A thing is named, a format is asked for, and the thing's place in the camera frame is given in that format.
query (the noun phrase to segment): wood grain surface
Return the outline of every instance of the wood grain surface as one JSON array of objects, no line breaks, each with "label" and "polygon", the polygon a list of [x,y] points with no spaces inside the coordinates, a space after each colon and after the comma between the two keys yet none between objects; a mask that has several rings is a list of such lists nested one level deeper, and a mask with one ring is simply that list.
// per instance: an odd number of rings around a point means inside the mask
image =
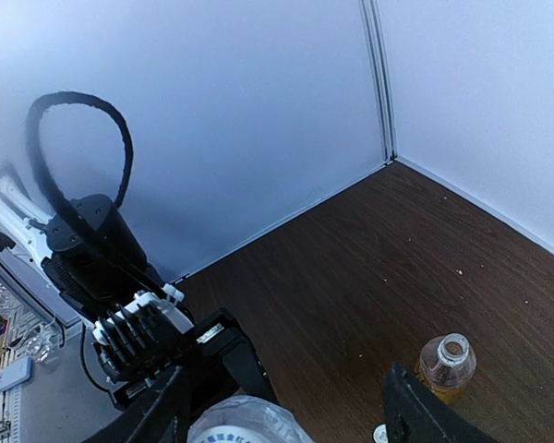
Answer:
[{"label": "wood grain surface", "polygon": [[504,442],[554,442],[554,257],[398,163],[181,284],[239,319],[318,442],[371,441],[393,361],[461,332],[478,368],[454,409]]}]

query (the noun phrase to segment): bottle neck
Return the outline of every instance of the bottle neck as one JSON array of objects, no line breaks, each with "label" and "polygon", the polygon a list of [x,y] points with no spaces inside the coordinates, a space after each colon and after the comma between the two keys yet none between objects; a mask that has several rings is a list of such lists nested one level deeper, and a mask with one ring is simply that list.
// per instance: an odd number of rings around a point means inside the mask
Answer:
[{"label": "bottle neck", "polygon": [[466,361],[470,353],[470,343],[462,334],[450,334],[437,348],[437,356],[446,366],[458,366]]}]

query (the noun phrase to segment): black cable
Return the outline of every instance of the black cable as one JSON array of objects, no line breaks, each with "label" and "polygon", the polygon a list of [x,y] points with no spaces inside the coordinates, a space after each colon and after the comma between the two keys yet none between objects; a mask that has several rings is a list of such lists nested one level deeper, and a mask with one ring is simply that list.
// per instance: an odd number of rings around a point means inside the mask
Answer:
[{"label": "black cable", "polygon": [[84,341],[86,340],[86,325],[82,323],[82,337],[80,337],[80,364],[82,365],[82,370],[86,375],[86,378],[89,380],[94,388],[101,390],[102,392],[109,392],[109,389],[103,388],[99,385],[94,378],[90,375],[89,369],[86,366],[86,359],[84,358]]},{"label": "black cable", "polygon": [[70,228],[81,237],[86,246],[97,255],[103,257],[110,264],[117,266],[128,277],[137,281],[144,289],[155,293],[161,299],[166,298],[166,293],[144,272],[127,260],[121,252],[109,242],[101,238],[88,223],[78,214],[76,209],[66,199],[62,191],[57,187],[54,178],[49,172],[45,157],[42,152],[40,139],[40,122],[47,109],[57,104],[85,104],[97,108],[109,115],[119,127],[126,149],[126,165],[124,167],[121,186],[115,199],[115,205],[120,206],[126,193],[131,163],[133,162],[133,145],[126,121],[111,103],[98,97],[80,92],[56,92],[47,94],[37,99],[29,109],[26,122],[27,154],[33,177],[39,189],[52,205],[55,212],[66,222]]}]

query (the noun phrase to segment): plastic bottle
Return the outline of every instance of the plastic bottle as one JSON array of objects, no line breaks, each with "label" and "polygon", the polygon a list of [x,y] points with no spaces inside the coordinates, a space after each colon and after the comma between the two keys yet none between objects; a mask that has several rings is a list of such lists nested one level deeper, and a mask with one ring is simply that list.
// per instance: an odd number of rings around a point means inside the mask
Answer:
[{"label": "plastic bottle", "polygon": [[437,337],[425,345],[416,377],[445,404],[452,404],[476,370],[476,355],[462,334]]},{"label": "plastic bottle", "polygon": [[313,443],[294,416],[275,404],[239,395],[205,411],[188,431],[188,443]]}]

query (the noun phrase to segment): white partition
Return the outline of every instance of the white partition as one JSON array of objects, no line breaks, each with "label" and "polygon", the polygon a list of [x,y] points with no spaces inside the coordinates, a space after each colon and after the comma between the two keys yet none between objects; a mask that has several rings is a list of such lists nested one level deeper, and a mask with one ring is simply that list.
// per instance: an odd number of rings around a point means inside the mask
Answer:
[{"label": "white partition", "polygon": [[[32,101],[111,102],[136,150],[122,212],[181,277],[383,164],[362,23],[358,2],[337,0],[0,0],[0,162],[14,156],[41,201],[21,154]],[[42,128],[67,197],[114,194],[122,146],[106,115],[59,106]]]},{"label": "white partition", "polygon": [[554,1],[379,11],[401,159],[554,252]]}]

